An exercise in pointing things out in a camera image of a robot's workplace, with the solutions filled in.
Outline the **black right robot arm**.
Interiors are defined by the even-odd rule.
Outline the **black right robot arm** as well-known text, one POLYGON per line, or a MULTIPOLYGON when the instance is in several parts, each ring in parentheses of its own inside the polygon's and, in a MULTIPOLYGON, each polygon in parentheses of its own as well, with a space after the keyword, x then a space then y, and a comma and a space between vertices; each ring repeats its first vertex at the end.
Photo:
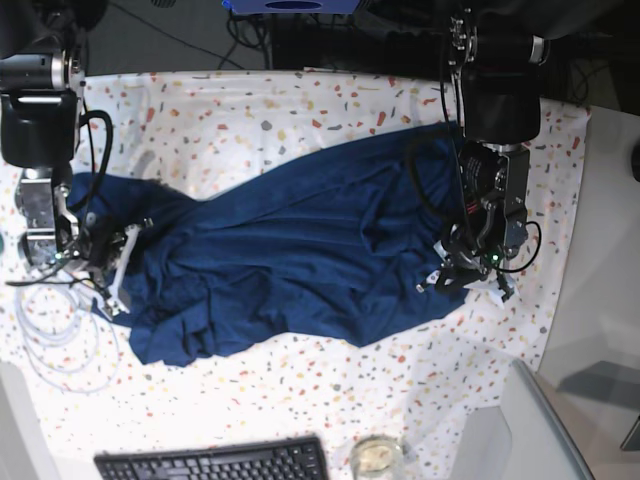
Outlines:
POLYGON ((85 104, 88 34, 105 1, 4 1, 1 4, 1 155, 21 169, 17 208, 26 221, 19 243, 39 283, 61 272, 104 289, 126 245, 122 228, 91 213, 110 160, 110 115, 85 104), (71 162, 81 130, 106 128, 102 159, 88 187, 72 189, 71 162))

